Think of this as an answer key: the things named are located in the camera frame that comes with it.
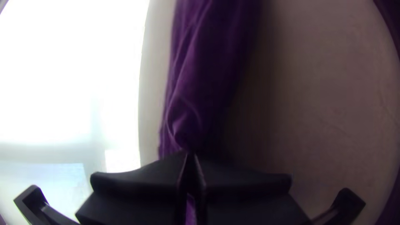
curtain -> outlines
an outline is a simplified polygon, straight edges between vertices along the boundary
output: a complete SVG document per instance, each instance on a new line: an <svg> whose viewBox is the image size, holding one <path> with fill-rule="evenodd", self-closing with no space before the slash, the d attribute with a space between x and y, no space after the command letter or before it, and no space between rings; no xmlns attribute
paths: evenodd
<svg viewBox="0 0 400 225"><path fill-rule="evenodd" d="M32 184L74 219L93 172L140 167L147 7L148 0L8 0L0 8L0 214L7 224L27 224L13 199Z"/></svg>
<svg viewBox="0 0 400 225"><path fill-rule="evenodd" d="M178 0L159 157L211 148L245 64L260 1Z"/></svg>

window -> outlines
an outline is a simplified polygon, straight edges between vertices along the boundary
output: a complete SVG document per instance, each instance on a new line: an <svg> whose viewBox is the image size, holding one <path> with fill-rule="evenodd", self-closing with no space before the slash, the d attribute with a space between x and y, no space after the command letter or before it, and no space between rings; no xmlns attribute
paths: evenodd
<svg viewBox="0 0 400 225"><path fill-rule="evenodd" d="M95 171L140 167L138 88L148 0L8 0L0 13L0 214L31 184L64 215Z"/></svg>

